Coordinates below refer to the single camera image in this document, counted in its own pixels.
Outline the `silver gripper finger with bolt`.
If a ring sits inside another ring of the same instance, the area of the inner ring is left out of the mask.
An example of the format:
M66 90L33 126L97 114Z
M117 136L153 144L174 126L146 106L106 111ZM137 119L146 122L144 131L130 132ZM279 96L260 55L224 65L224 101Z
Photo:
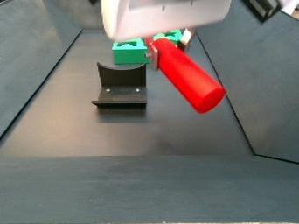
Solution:
M154 40L152 37L146 37L144 39L144 43L146 46L146 51L144 55L150 60L150 67L156 71L158 69L158 52L154 48L153 42Z

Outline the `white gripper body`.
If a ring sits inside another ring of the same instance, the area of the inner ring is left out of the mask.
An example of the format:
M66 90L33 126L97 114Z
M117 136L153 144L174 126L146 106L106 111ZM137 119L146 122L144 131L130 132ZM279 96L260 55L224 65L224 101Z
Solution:
M101 0L102 25L114 41L219 22L231 0Z

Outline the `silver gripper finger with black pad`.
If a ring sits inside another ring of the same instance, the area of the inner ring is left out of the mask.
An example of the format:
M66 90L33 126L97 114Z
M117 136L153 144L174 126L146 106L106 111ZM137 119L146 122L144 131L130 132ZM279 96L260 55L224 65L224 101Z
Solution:
M177 42L177 48L185 52L189 48L190 40L194 34L194 30L192 28L185 28L181 34L181 38Z

